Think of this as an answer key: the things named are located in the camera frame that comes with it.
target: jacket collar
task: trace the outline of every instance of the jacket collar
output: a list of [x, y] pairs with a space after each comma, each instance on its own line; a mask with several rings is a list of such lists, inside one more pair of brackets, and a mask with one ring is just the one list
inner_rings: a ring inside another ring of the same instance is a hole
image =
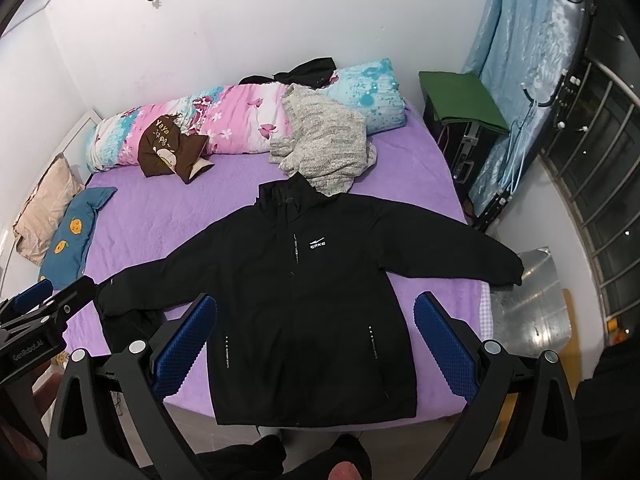
[[276, 216], [278, 208], [286, 204], [293, 204], [302, 215], [317, 203], [327, 200], [322, 193], [317, 192], [305, 177], [295, 173], [287, 180], [275, 180], [260, 184], [256, 205], [267, 216]]

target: black jacket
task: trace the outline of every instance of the black jacket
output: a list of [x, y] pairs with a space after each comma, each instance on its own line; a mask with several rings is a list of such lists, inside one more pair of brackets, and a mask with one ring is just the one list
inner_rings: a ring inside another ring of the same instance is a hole
[[330, 57], [319, 57], [298, 65], [291, 72], [278, 72], [273, 76], [273, 79], [262, 75], [251, 75], [242, 79], [238, 84], [265, 84], [278, 81], [285, 85], [298, 83], [311, 88], [322, 88], [331, 82], [334, 72], [334, 60]]
[[[148, 329], [136, 309], [210, 294], [218, 422], [335, 426], [415, 416], [409, 333], [386, 271], [507, 285], [522, 270], [516, 254], [463, 223], [370, 196], [328, 198], [296, 174], [261, 185], [255, 205], [166, 258], [116, 274], [95, 303], [107, 339], [123, 346]], [[132, 322], [114, 317], [127, 312]]]

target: mattress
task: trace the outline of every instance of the mattress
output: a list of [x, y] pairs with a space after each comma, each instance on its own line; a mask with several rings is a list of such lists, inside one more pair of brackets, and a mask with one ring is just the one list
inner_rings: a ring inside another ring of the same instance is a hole
[[[413, 203], [463, 221], [446, 162], [412, 108], [407, 108], [406, 126], [369, 138], [378, 149], [378, 161], [357, 178], [352, 193]], [[145, 178], [137, 166], [95, 174], [88, 187], [113, 186], [118, 191], [98, 215], [85, 275], [98, 283], [126, 267], [162, 258], [212, 222], [254, 203], [259, 184], [286, 178], [277, 165], [268, 163], [267, 153], [213, 155], [210, 160], [215, 166], [188, 186], [175, 175]], [[430, 290], [453, 317], [465, 320], [484, 339], [490, 336], [492, 325], [487, 294], [481, 294], [484, 285], [474, 280], [409, 279], [394, 274], [389, 278], [409, 327], [417, 373], [417, 416], [367, 428], [459, 413], [465, 401], [447, 386], [414, 324], [413, 306], [420, 293]], [[167, 317], [179, 317], [184, 310], [174, 308]], [[92, 304], [70, 320], [65, 338], [68, 352], [85, 348], [94, 356], [109, 353]], [[165, 402], [214, 416], [204, 350], [180, 391]]]

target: orange object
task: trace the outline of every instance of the orange object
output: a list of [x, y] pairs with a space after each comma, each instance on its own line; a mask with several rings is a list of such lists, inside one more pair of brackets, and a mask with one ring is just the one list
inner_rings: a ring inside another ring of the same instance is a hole
[[615, 338], [613, 338], [613, 344], [617, 345], [618, 343], [622, 343], [623, 341], [626, 341], [628, 338], [629, 336], [626, 334], [624, 330], [619, 330]]
[[58, 245], [56, 245], [56, 248], [54, 249], [53, 252], [55, 254], [60, 254], [64, 250], [64, 248], [66, 246], [68, 246], [68, 245], [69, 245], [69, 242], [65, 242], [64, 240], [60, 240], [60, 242], [58, 243]]
[[79, 218], [74, 218], [69, 224], [69, 229], [75, 235], [79, 235], [82, 231], [82, 221]]
[[607, 321], [607, 330], [609, 332], [615, 332], [618, 329], [618, 318], [609, 319]]

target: person's leg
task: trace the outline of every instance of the person's leg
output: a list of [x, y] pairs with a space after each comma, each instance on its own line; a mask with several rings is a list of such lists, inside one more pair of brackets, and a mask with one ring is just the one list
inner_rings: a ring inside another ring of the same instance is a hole
[[[223, 447], [197, 457], [215, 480], [273, 480], [282, 474], [287, 452], [277, 436], [269, 435], [254, 444]], [[143, 470], [157, 478], [153, 466]]]
[[340, 462], [352, 463], [362, 480], [371, 479], [371, 461], [362, 444], [353, 435], [344, 434], [326, 451], [285, 473], [282, 480], [327, 480]]

